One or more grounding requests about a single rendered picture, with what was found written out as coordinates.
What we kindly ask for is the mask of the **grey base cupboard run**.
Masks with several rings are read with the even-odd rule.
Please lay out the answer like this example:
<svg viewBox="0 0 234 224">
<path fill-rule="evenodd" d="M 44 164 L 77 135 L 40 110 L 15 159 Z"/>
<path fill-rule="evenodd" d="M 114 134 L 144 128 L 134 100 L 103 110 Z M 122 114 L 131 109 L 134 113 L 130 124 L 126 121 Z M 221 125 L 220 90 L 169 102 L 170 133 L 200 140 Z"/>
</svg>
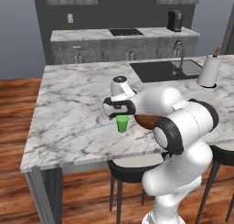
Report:
<svg viewBox="0 0 234 224">
<path fill-rule="evenodd" d="M 55 41 L 51 45 L 54 63 L 58 65 L 172 58 L 177 40 L 183 44 L 184 56 L 189 57 L 197 45 L 198 36 Z"/>
</svg>

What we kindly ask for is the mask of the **brown wooden bowl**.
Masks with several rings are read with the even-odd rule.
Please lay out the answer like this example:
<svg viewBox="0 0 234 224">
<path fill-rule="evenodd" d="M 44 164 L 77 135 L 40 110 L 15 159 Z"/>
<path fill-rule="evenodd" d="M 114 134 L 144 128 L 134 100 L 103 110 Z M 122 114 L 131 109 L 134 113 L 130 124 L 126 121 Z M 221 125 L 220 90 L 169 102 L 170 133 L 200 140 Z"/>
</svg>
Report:
<svg viewBox="0 0 234 224">
<path fill-rule="evenodd" d="M 153 130 L 154 125 L 162 119 L 162 116 L 138 114 L 134 116 L 134 119 L 143 128 Z"/>
</svg>

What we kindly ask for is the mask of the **black sink basin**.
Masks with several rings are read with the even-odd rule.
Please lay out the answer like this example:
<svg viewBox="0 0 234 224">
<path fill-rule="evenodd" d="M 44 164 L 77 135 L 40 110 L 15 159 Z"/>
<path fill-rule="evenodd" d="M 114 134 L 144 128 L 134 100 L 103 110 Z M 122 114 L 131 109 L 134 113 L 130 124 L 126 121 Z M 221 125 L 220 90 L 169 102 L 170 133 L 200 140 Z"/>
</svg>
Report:
<svg viewBox="0 0 234 224">
<path fill-rule="evenodd" d="M 183 70 L 177 74 L 179 66 L 180 62 L 175 60 L 131 63 L 132 69 L 142 83 L 197 79 L 202 70 L 202 66 L 192 59 L 184 60 Z"/>
</svg>

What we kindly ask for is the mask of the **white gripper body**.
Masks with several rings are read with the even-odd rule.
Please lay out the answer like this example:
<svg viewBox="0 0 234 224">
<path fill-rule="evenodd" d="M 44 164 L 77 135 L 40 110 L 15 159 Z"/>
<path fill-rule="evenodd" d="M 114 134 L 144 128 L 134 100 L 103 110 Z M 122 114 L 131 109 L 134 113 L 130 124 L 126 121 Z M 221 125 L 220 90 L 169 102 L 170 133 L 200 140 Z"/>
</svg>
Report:
<svg viewBox="0 0 234 224">
<path fill-rule="evenodd" d="M 104 113 L 109 117 L 111 114 L 118 115 L 134 115 L 135 106 L 132 101 L 112 101 L 111 98 L 106 98 L 102 104 Z"/>
</svg>

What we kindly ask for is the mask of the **black hob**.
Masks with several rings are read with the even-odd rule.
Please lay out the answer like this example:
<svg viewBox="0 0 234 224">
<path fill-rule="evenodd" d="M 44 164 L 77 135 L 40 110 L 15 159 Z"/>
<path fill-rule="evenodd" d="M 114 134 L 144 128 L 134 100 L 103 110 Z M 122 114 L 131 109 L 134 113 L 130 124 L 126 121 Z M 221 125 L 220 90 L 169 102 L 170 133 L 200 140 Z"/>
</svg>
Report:
<svg viewBox="0 0 234 224">
<path fill-rule="evenodd" d="M 136 28 L 110 28 L 113 36 L 143 36 L 144 34 Z"/>
</svg>

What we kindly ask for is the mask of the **black stool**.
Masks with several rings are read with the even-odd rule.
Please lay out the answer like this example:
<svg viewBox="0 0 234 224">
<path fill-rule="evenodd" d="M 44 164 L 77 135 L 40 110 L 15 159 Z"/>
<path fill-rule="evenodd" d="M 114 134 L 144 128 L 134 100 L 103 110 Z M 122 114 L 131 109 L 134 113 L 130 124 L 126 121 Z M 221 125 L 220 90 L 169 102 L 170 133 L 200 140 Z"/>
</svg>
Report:
<svg viewBox="0 0 234 224">
<path fill-rule="evenodd" d="M 213 182 L 216 178 L 220 166 L 221 165 L 234 166 L 234 148 L 231 148 L 227 144 L 211 145 L 210 148 L 213 153 L 212 167 L 207 180 L 207 186 L 205 188 L 205 192 L 199 207 L 199 211 L 197 213 L 195 224 L 199 224 L 204 206 L 207 201 L 208 193 L 213 185 Z"/>
<path fill-rule="evenodd" d="M 112 209 L 113 202 L 114 179 L 118 181 L 116 224 L 121 224 L 122 183 L 141 183 L 144 172 L 162 164 L 168 158 L 169 153 L 157 153 L 114 159 L 107 162 L 111 170 L 110 209 Z"/>
</svg>

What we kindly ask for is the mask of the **green cup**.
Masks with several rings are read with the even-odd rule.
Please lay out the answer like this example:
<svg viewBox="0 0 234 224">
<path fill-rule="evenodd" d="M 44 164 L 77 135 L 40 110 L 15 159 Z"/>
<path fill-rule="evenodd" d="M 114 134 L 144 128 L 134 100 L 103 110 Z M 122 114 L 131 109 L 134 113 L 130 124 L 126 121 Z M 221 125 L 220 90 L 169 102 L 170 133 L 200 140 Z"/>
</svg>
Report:
<svg viewBox="0 0 234 224">
<path fill-rule="evenodd" d="M 129 122 L 129 116 L 128 115 L 118 115 L 116 117 L 117 122 L 117 128 L 119 133 L 124 133 L 127 129 L 127 125 Z"/>
</svg>

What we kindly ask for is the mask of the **white paper towel roll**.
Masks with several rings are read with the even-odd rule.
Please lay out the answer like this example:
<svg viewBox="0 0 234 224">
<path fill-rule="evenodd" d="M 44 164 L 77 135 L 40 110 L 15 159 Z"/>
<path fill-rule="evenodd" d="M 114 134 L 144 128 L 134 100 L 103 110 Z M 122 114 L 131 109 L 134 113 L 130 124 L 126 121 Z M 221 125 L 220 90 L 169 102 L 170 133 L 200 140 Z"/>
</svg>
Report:
<svg viewBox="0 0 234 224">
<path fill-rule="evenodd" d="M 218 45 L 212 55 L 207 55 L 202 70 L 197 78 L 197 84 L 205 88 L 214 88 L 218 77 L 218 71 L 221 65 L 221 57 L 218 53 L 221 46 Z"/>
</svg>

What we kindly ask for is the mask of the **dark grey fridge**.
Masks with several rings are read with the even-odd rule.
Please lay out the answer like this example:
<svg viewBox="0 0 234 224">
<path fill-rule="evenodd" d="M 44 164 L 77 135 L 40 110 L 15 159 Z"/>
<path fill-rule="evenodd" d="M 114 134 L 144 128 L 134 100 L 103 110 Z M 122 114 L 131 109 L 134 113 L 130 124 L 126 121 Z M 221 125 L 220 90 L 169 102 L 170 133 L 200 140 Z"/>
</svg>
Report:
<svg viewBox="0 0 234 224">
<path fill-rule="evenodd" d="M 227 50 L 228 50 L 229 40 L 231 38 L 231 33 L 232 33 L 233 27 L 234 27 L 234 5 L 233 5 L 233 7 L 231 9 L 231 12 L 230 12 L 226 32 L 225 32 L 225 35 L 223 37 L 223 42 L 222 42 L 222 48 L 220 50 L 220 55 L 225 55 Z"/>
</svg>

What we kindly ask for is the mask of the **black coffee machine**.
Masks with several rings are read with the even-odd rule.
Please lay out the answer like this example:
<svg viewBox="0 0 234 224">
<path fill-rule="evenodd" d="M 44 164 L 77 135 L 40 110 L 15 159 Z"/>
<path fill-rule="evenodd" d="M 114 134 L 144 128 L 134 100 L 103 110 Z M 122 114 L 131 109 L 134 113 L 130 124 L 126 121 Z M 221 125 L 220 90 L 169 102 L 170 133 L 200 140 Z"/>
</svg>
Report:
<svg viewBox="0 0 234 224">
<path fill-rule="evenodd" d="M 168 20 L 166 28 L 180 32 L 183 24 L 183 13 L 180 10 L 173 10 L 168 12 Z"/>
</svg>

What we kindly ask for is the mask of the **grey curved tap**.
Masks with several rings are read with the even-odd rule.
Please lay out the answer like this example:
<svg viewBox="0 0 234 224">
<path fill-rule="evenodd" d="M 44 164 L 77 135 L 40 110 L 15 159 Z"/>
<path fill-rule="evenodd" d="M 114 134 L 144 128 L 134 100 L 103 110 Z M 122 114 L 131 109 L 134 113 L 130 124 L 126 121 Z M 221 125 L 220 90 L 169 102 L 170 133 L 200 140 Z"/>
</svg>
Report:
<svg viewBox="0 0 234 224">
<path fill-rule="evenodd" d="M 179 67 L 175 70 L 176 75 L 181 74 L 183 72 L 183 62 L 184 62 L 184 53 L 185 53 L 183 43 L 181 40 L 178 39 L 175 42 L 174 48 L 173 48 L 175 56 L 176 56 L 177 49 L 179 47 L 180 47 L 180 63 L 179 63 Z"/>
</svg>

